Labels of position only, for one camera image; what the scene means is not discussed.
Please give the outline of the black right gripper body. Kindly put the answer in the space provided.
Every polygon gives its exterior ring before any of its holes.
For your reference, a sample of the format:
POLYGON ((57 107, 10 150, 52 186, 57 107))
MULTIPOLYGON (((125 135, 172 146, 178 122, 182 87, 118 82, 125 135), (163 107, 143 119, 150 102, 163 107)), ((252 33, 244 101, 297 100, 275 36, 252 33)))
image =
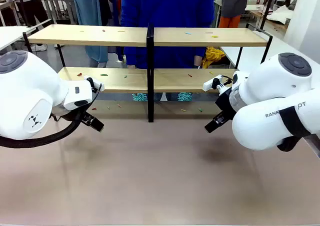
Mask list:
POLYGON ((220 108, 221 112, 217 115, 223 119, 233 119, 236 115, 236 111, 232 108, 230 103, 230 93, 232 89, 229 88, 223 92, 218 99, 215 101, 215 104, 220 108))

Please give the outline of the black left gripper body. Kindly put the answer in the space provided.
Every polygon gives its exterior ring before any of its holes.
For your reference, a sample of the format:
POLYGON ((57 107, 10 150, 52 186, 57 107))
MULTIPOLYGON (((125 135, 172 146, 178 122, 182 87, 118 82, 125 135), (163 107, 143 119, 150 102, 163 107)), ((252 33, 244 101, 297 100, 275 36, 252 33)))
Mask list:
POLYGON ((87 112, 90 106, 91 106, 90 104, 86 104, 78 108, 82 123, 91 123, 94 118, 90 113, 87 112))

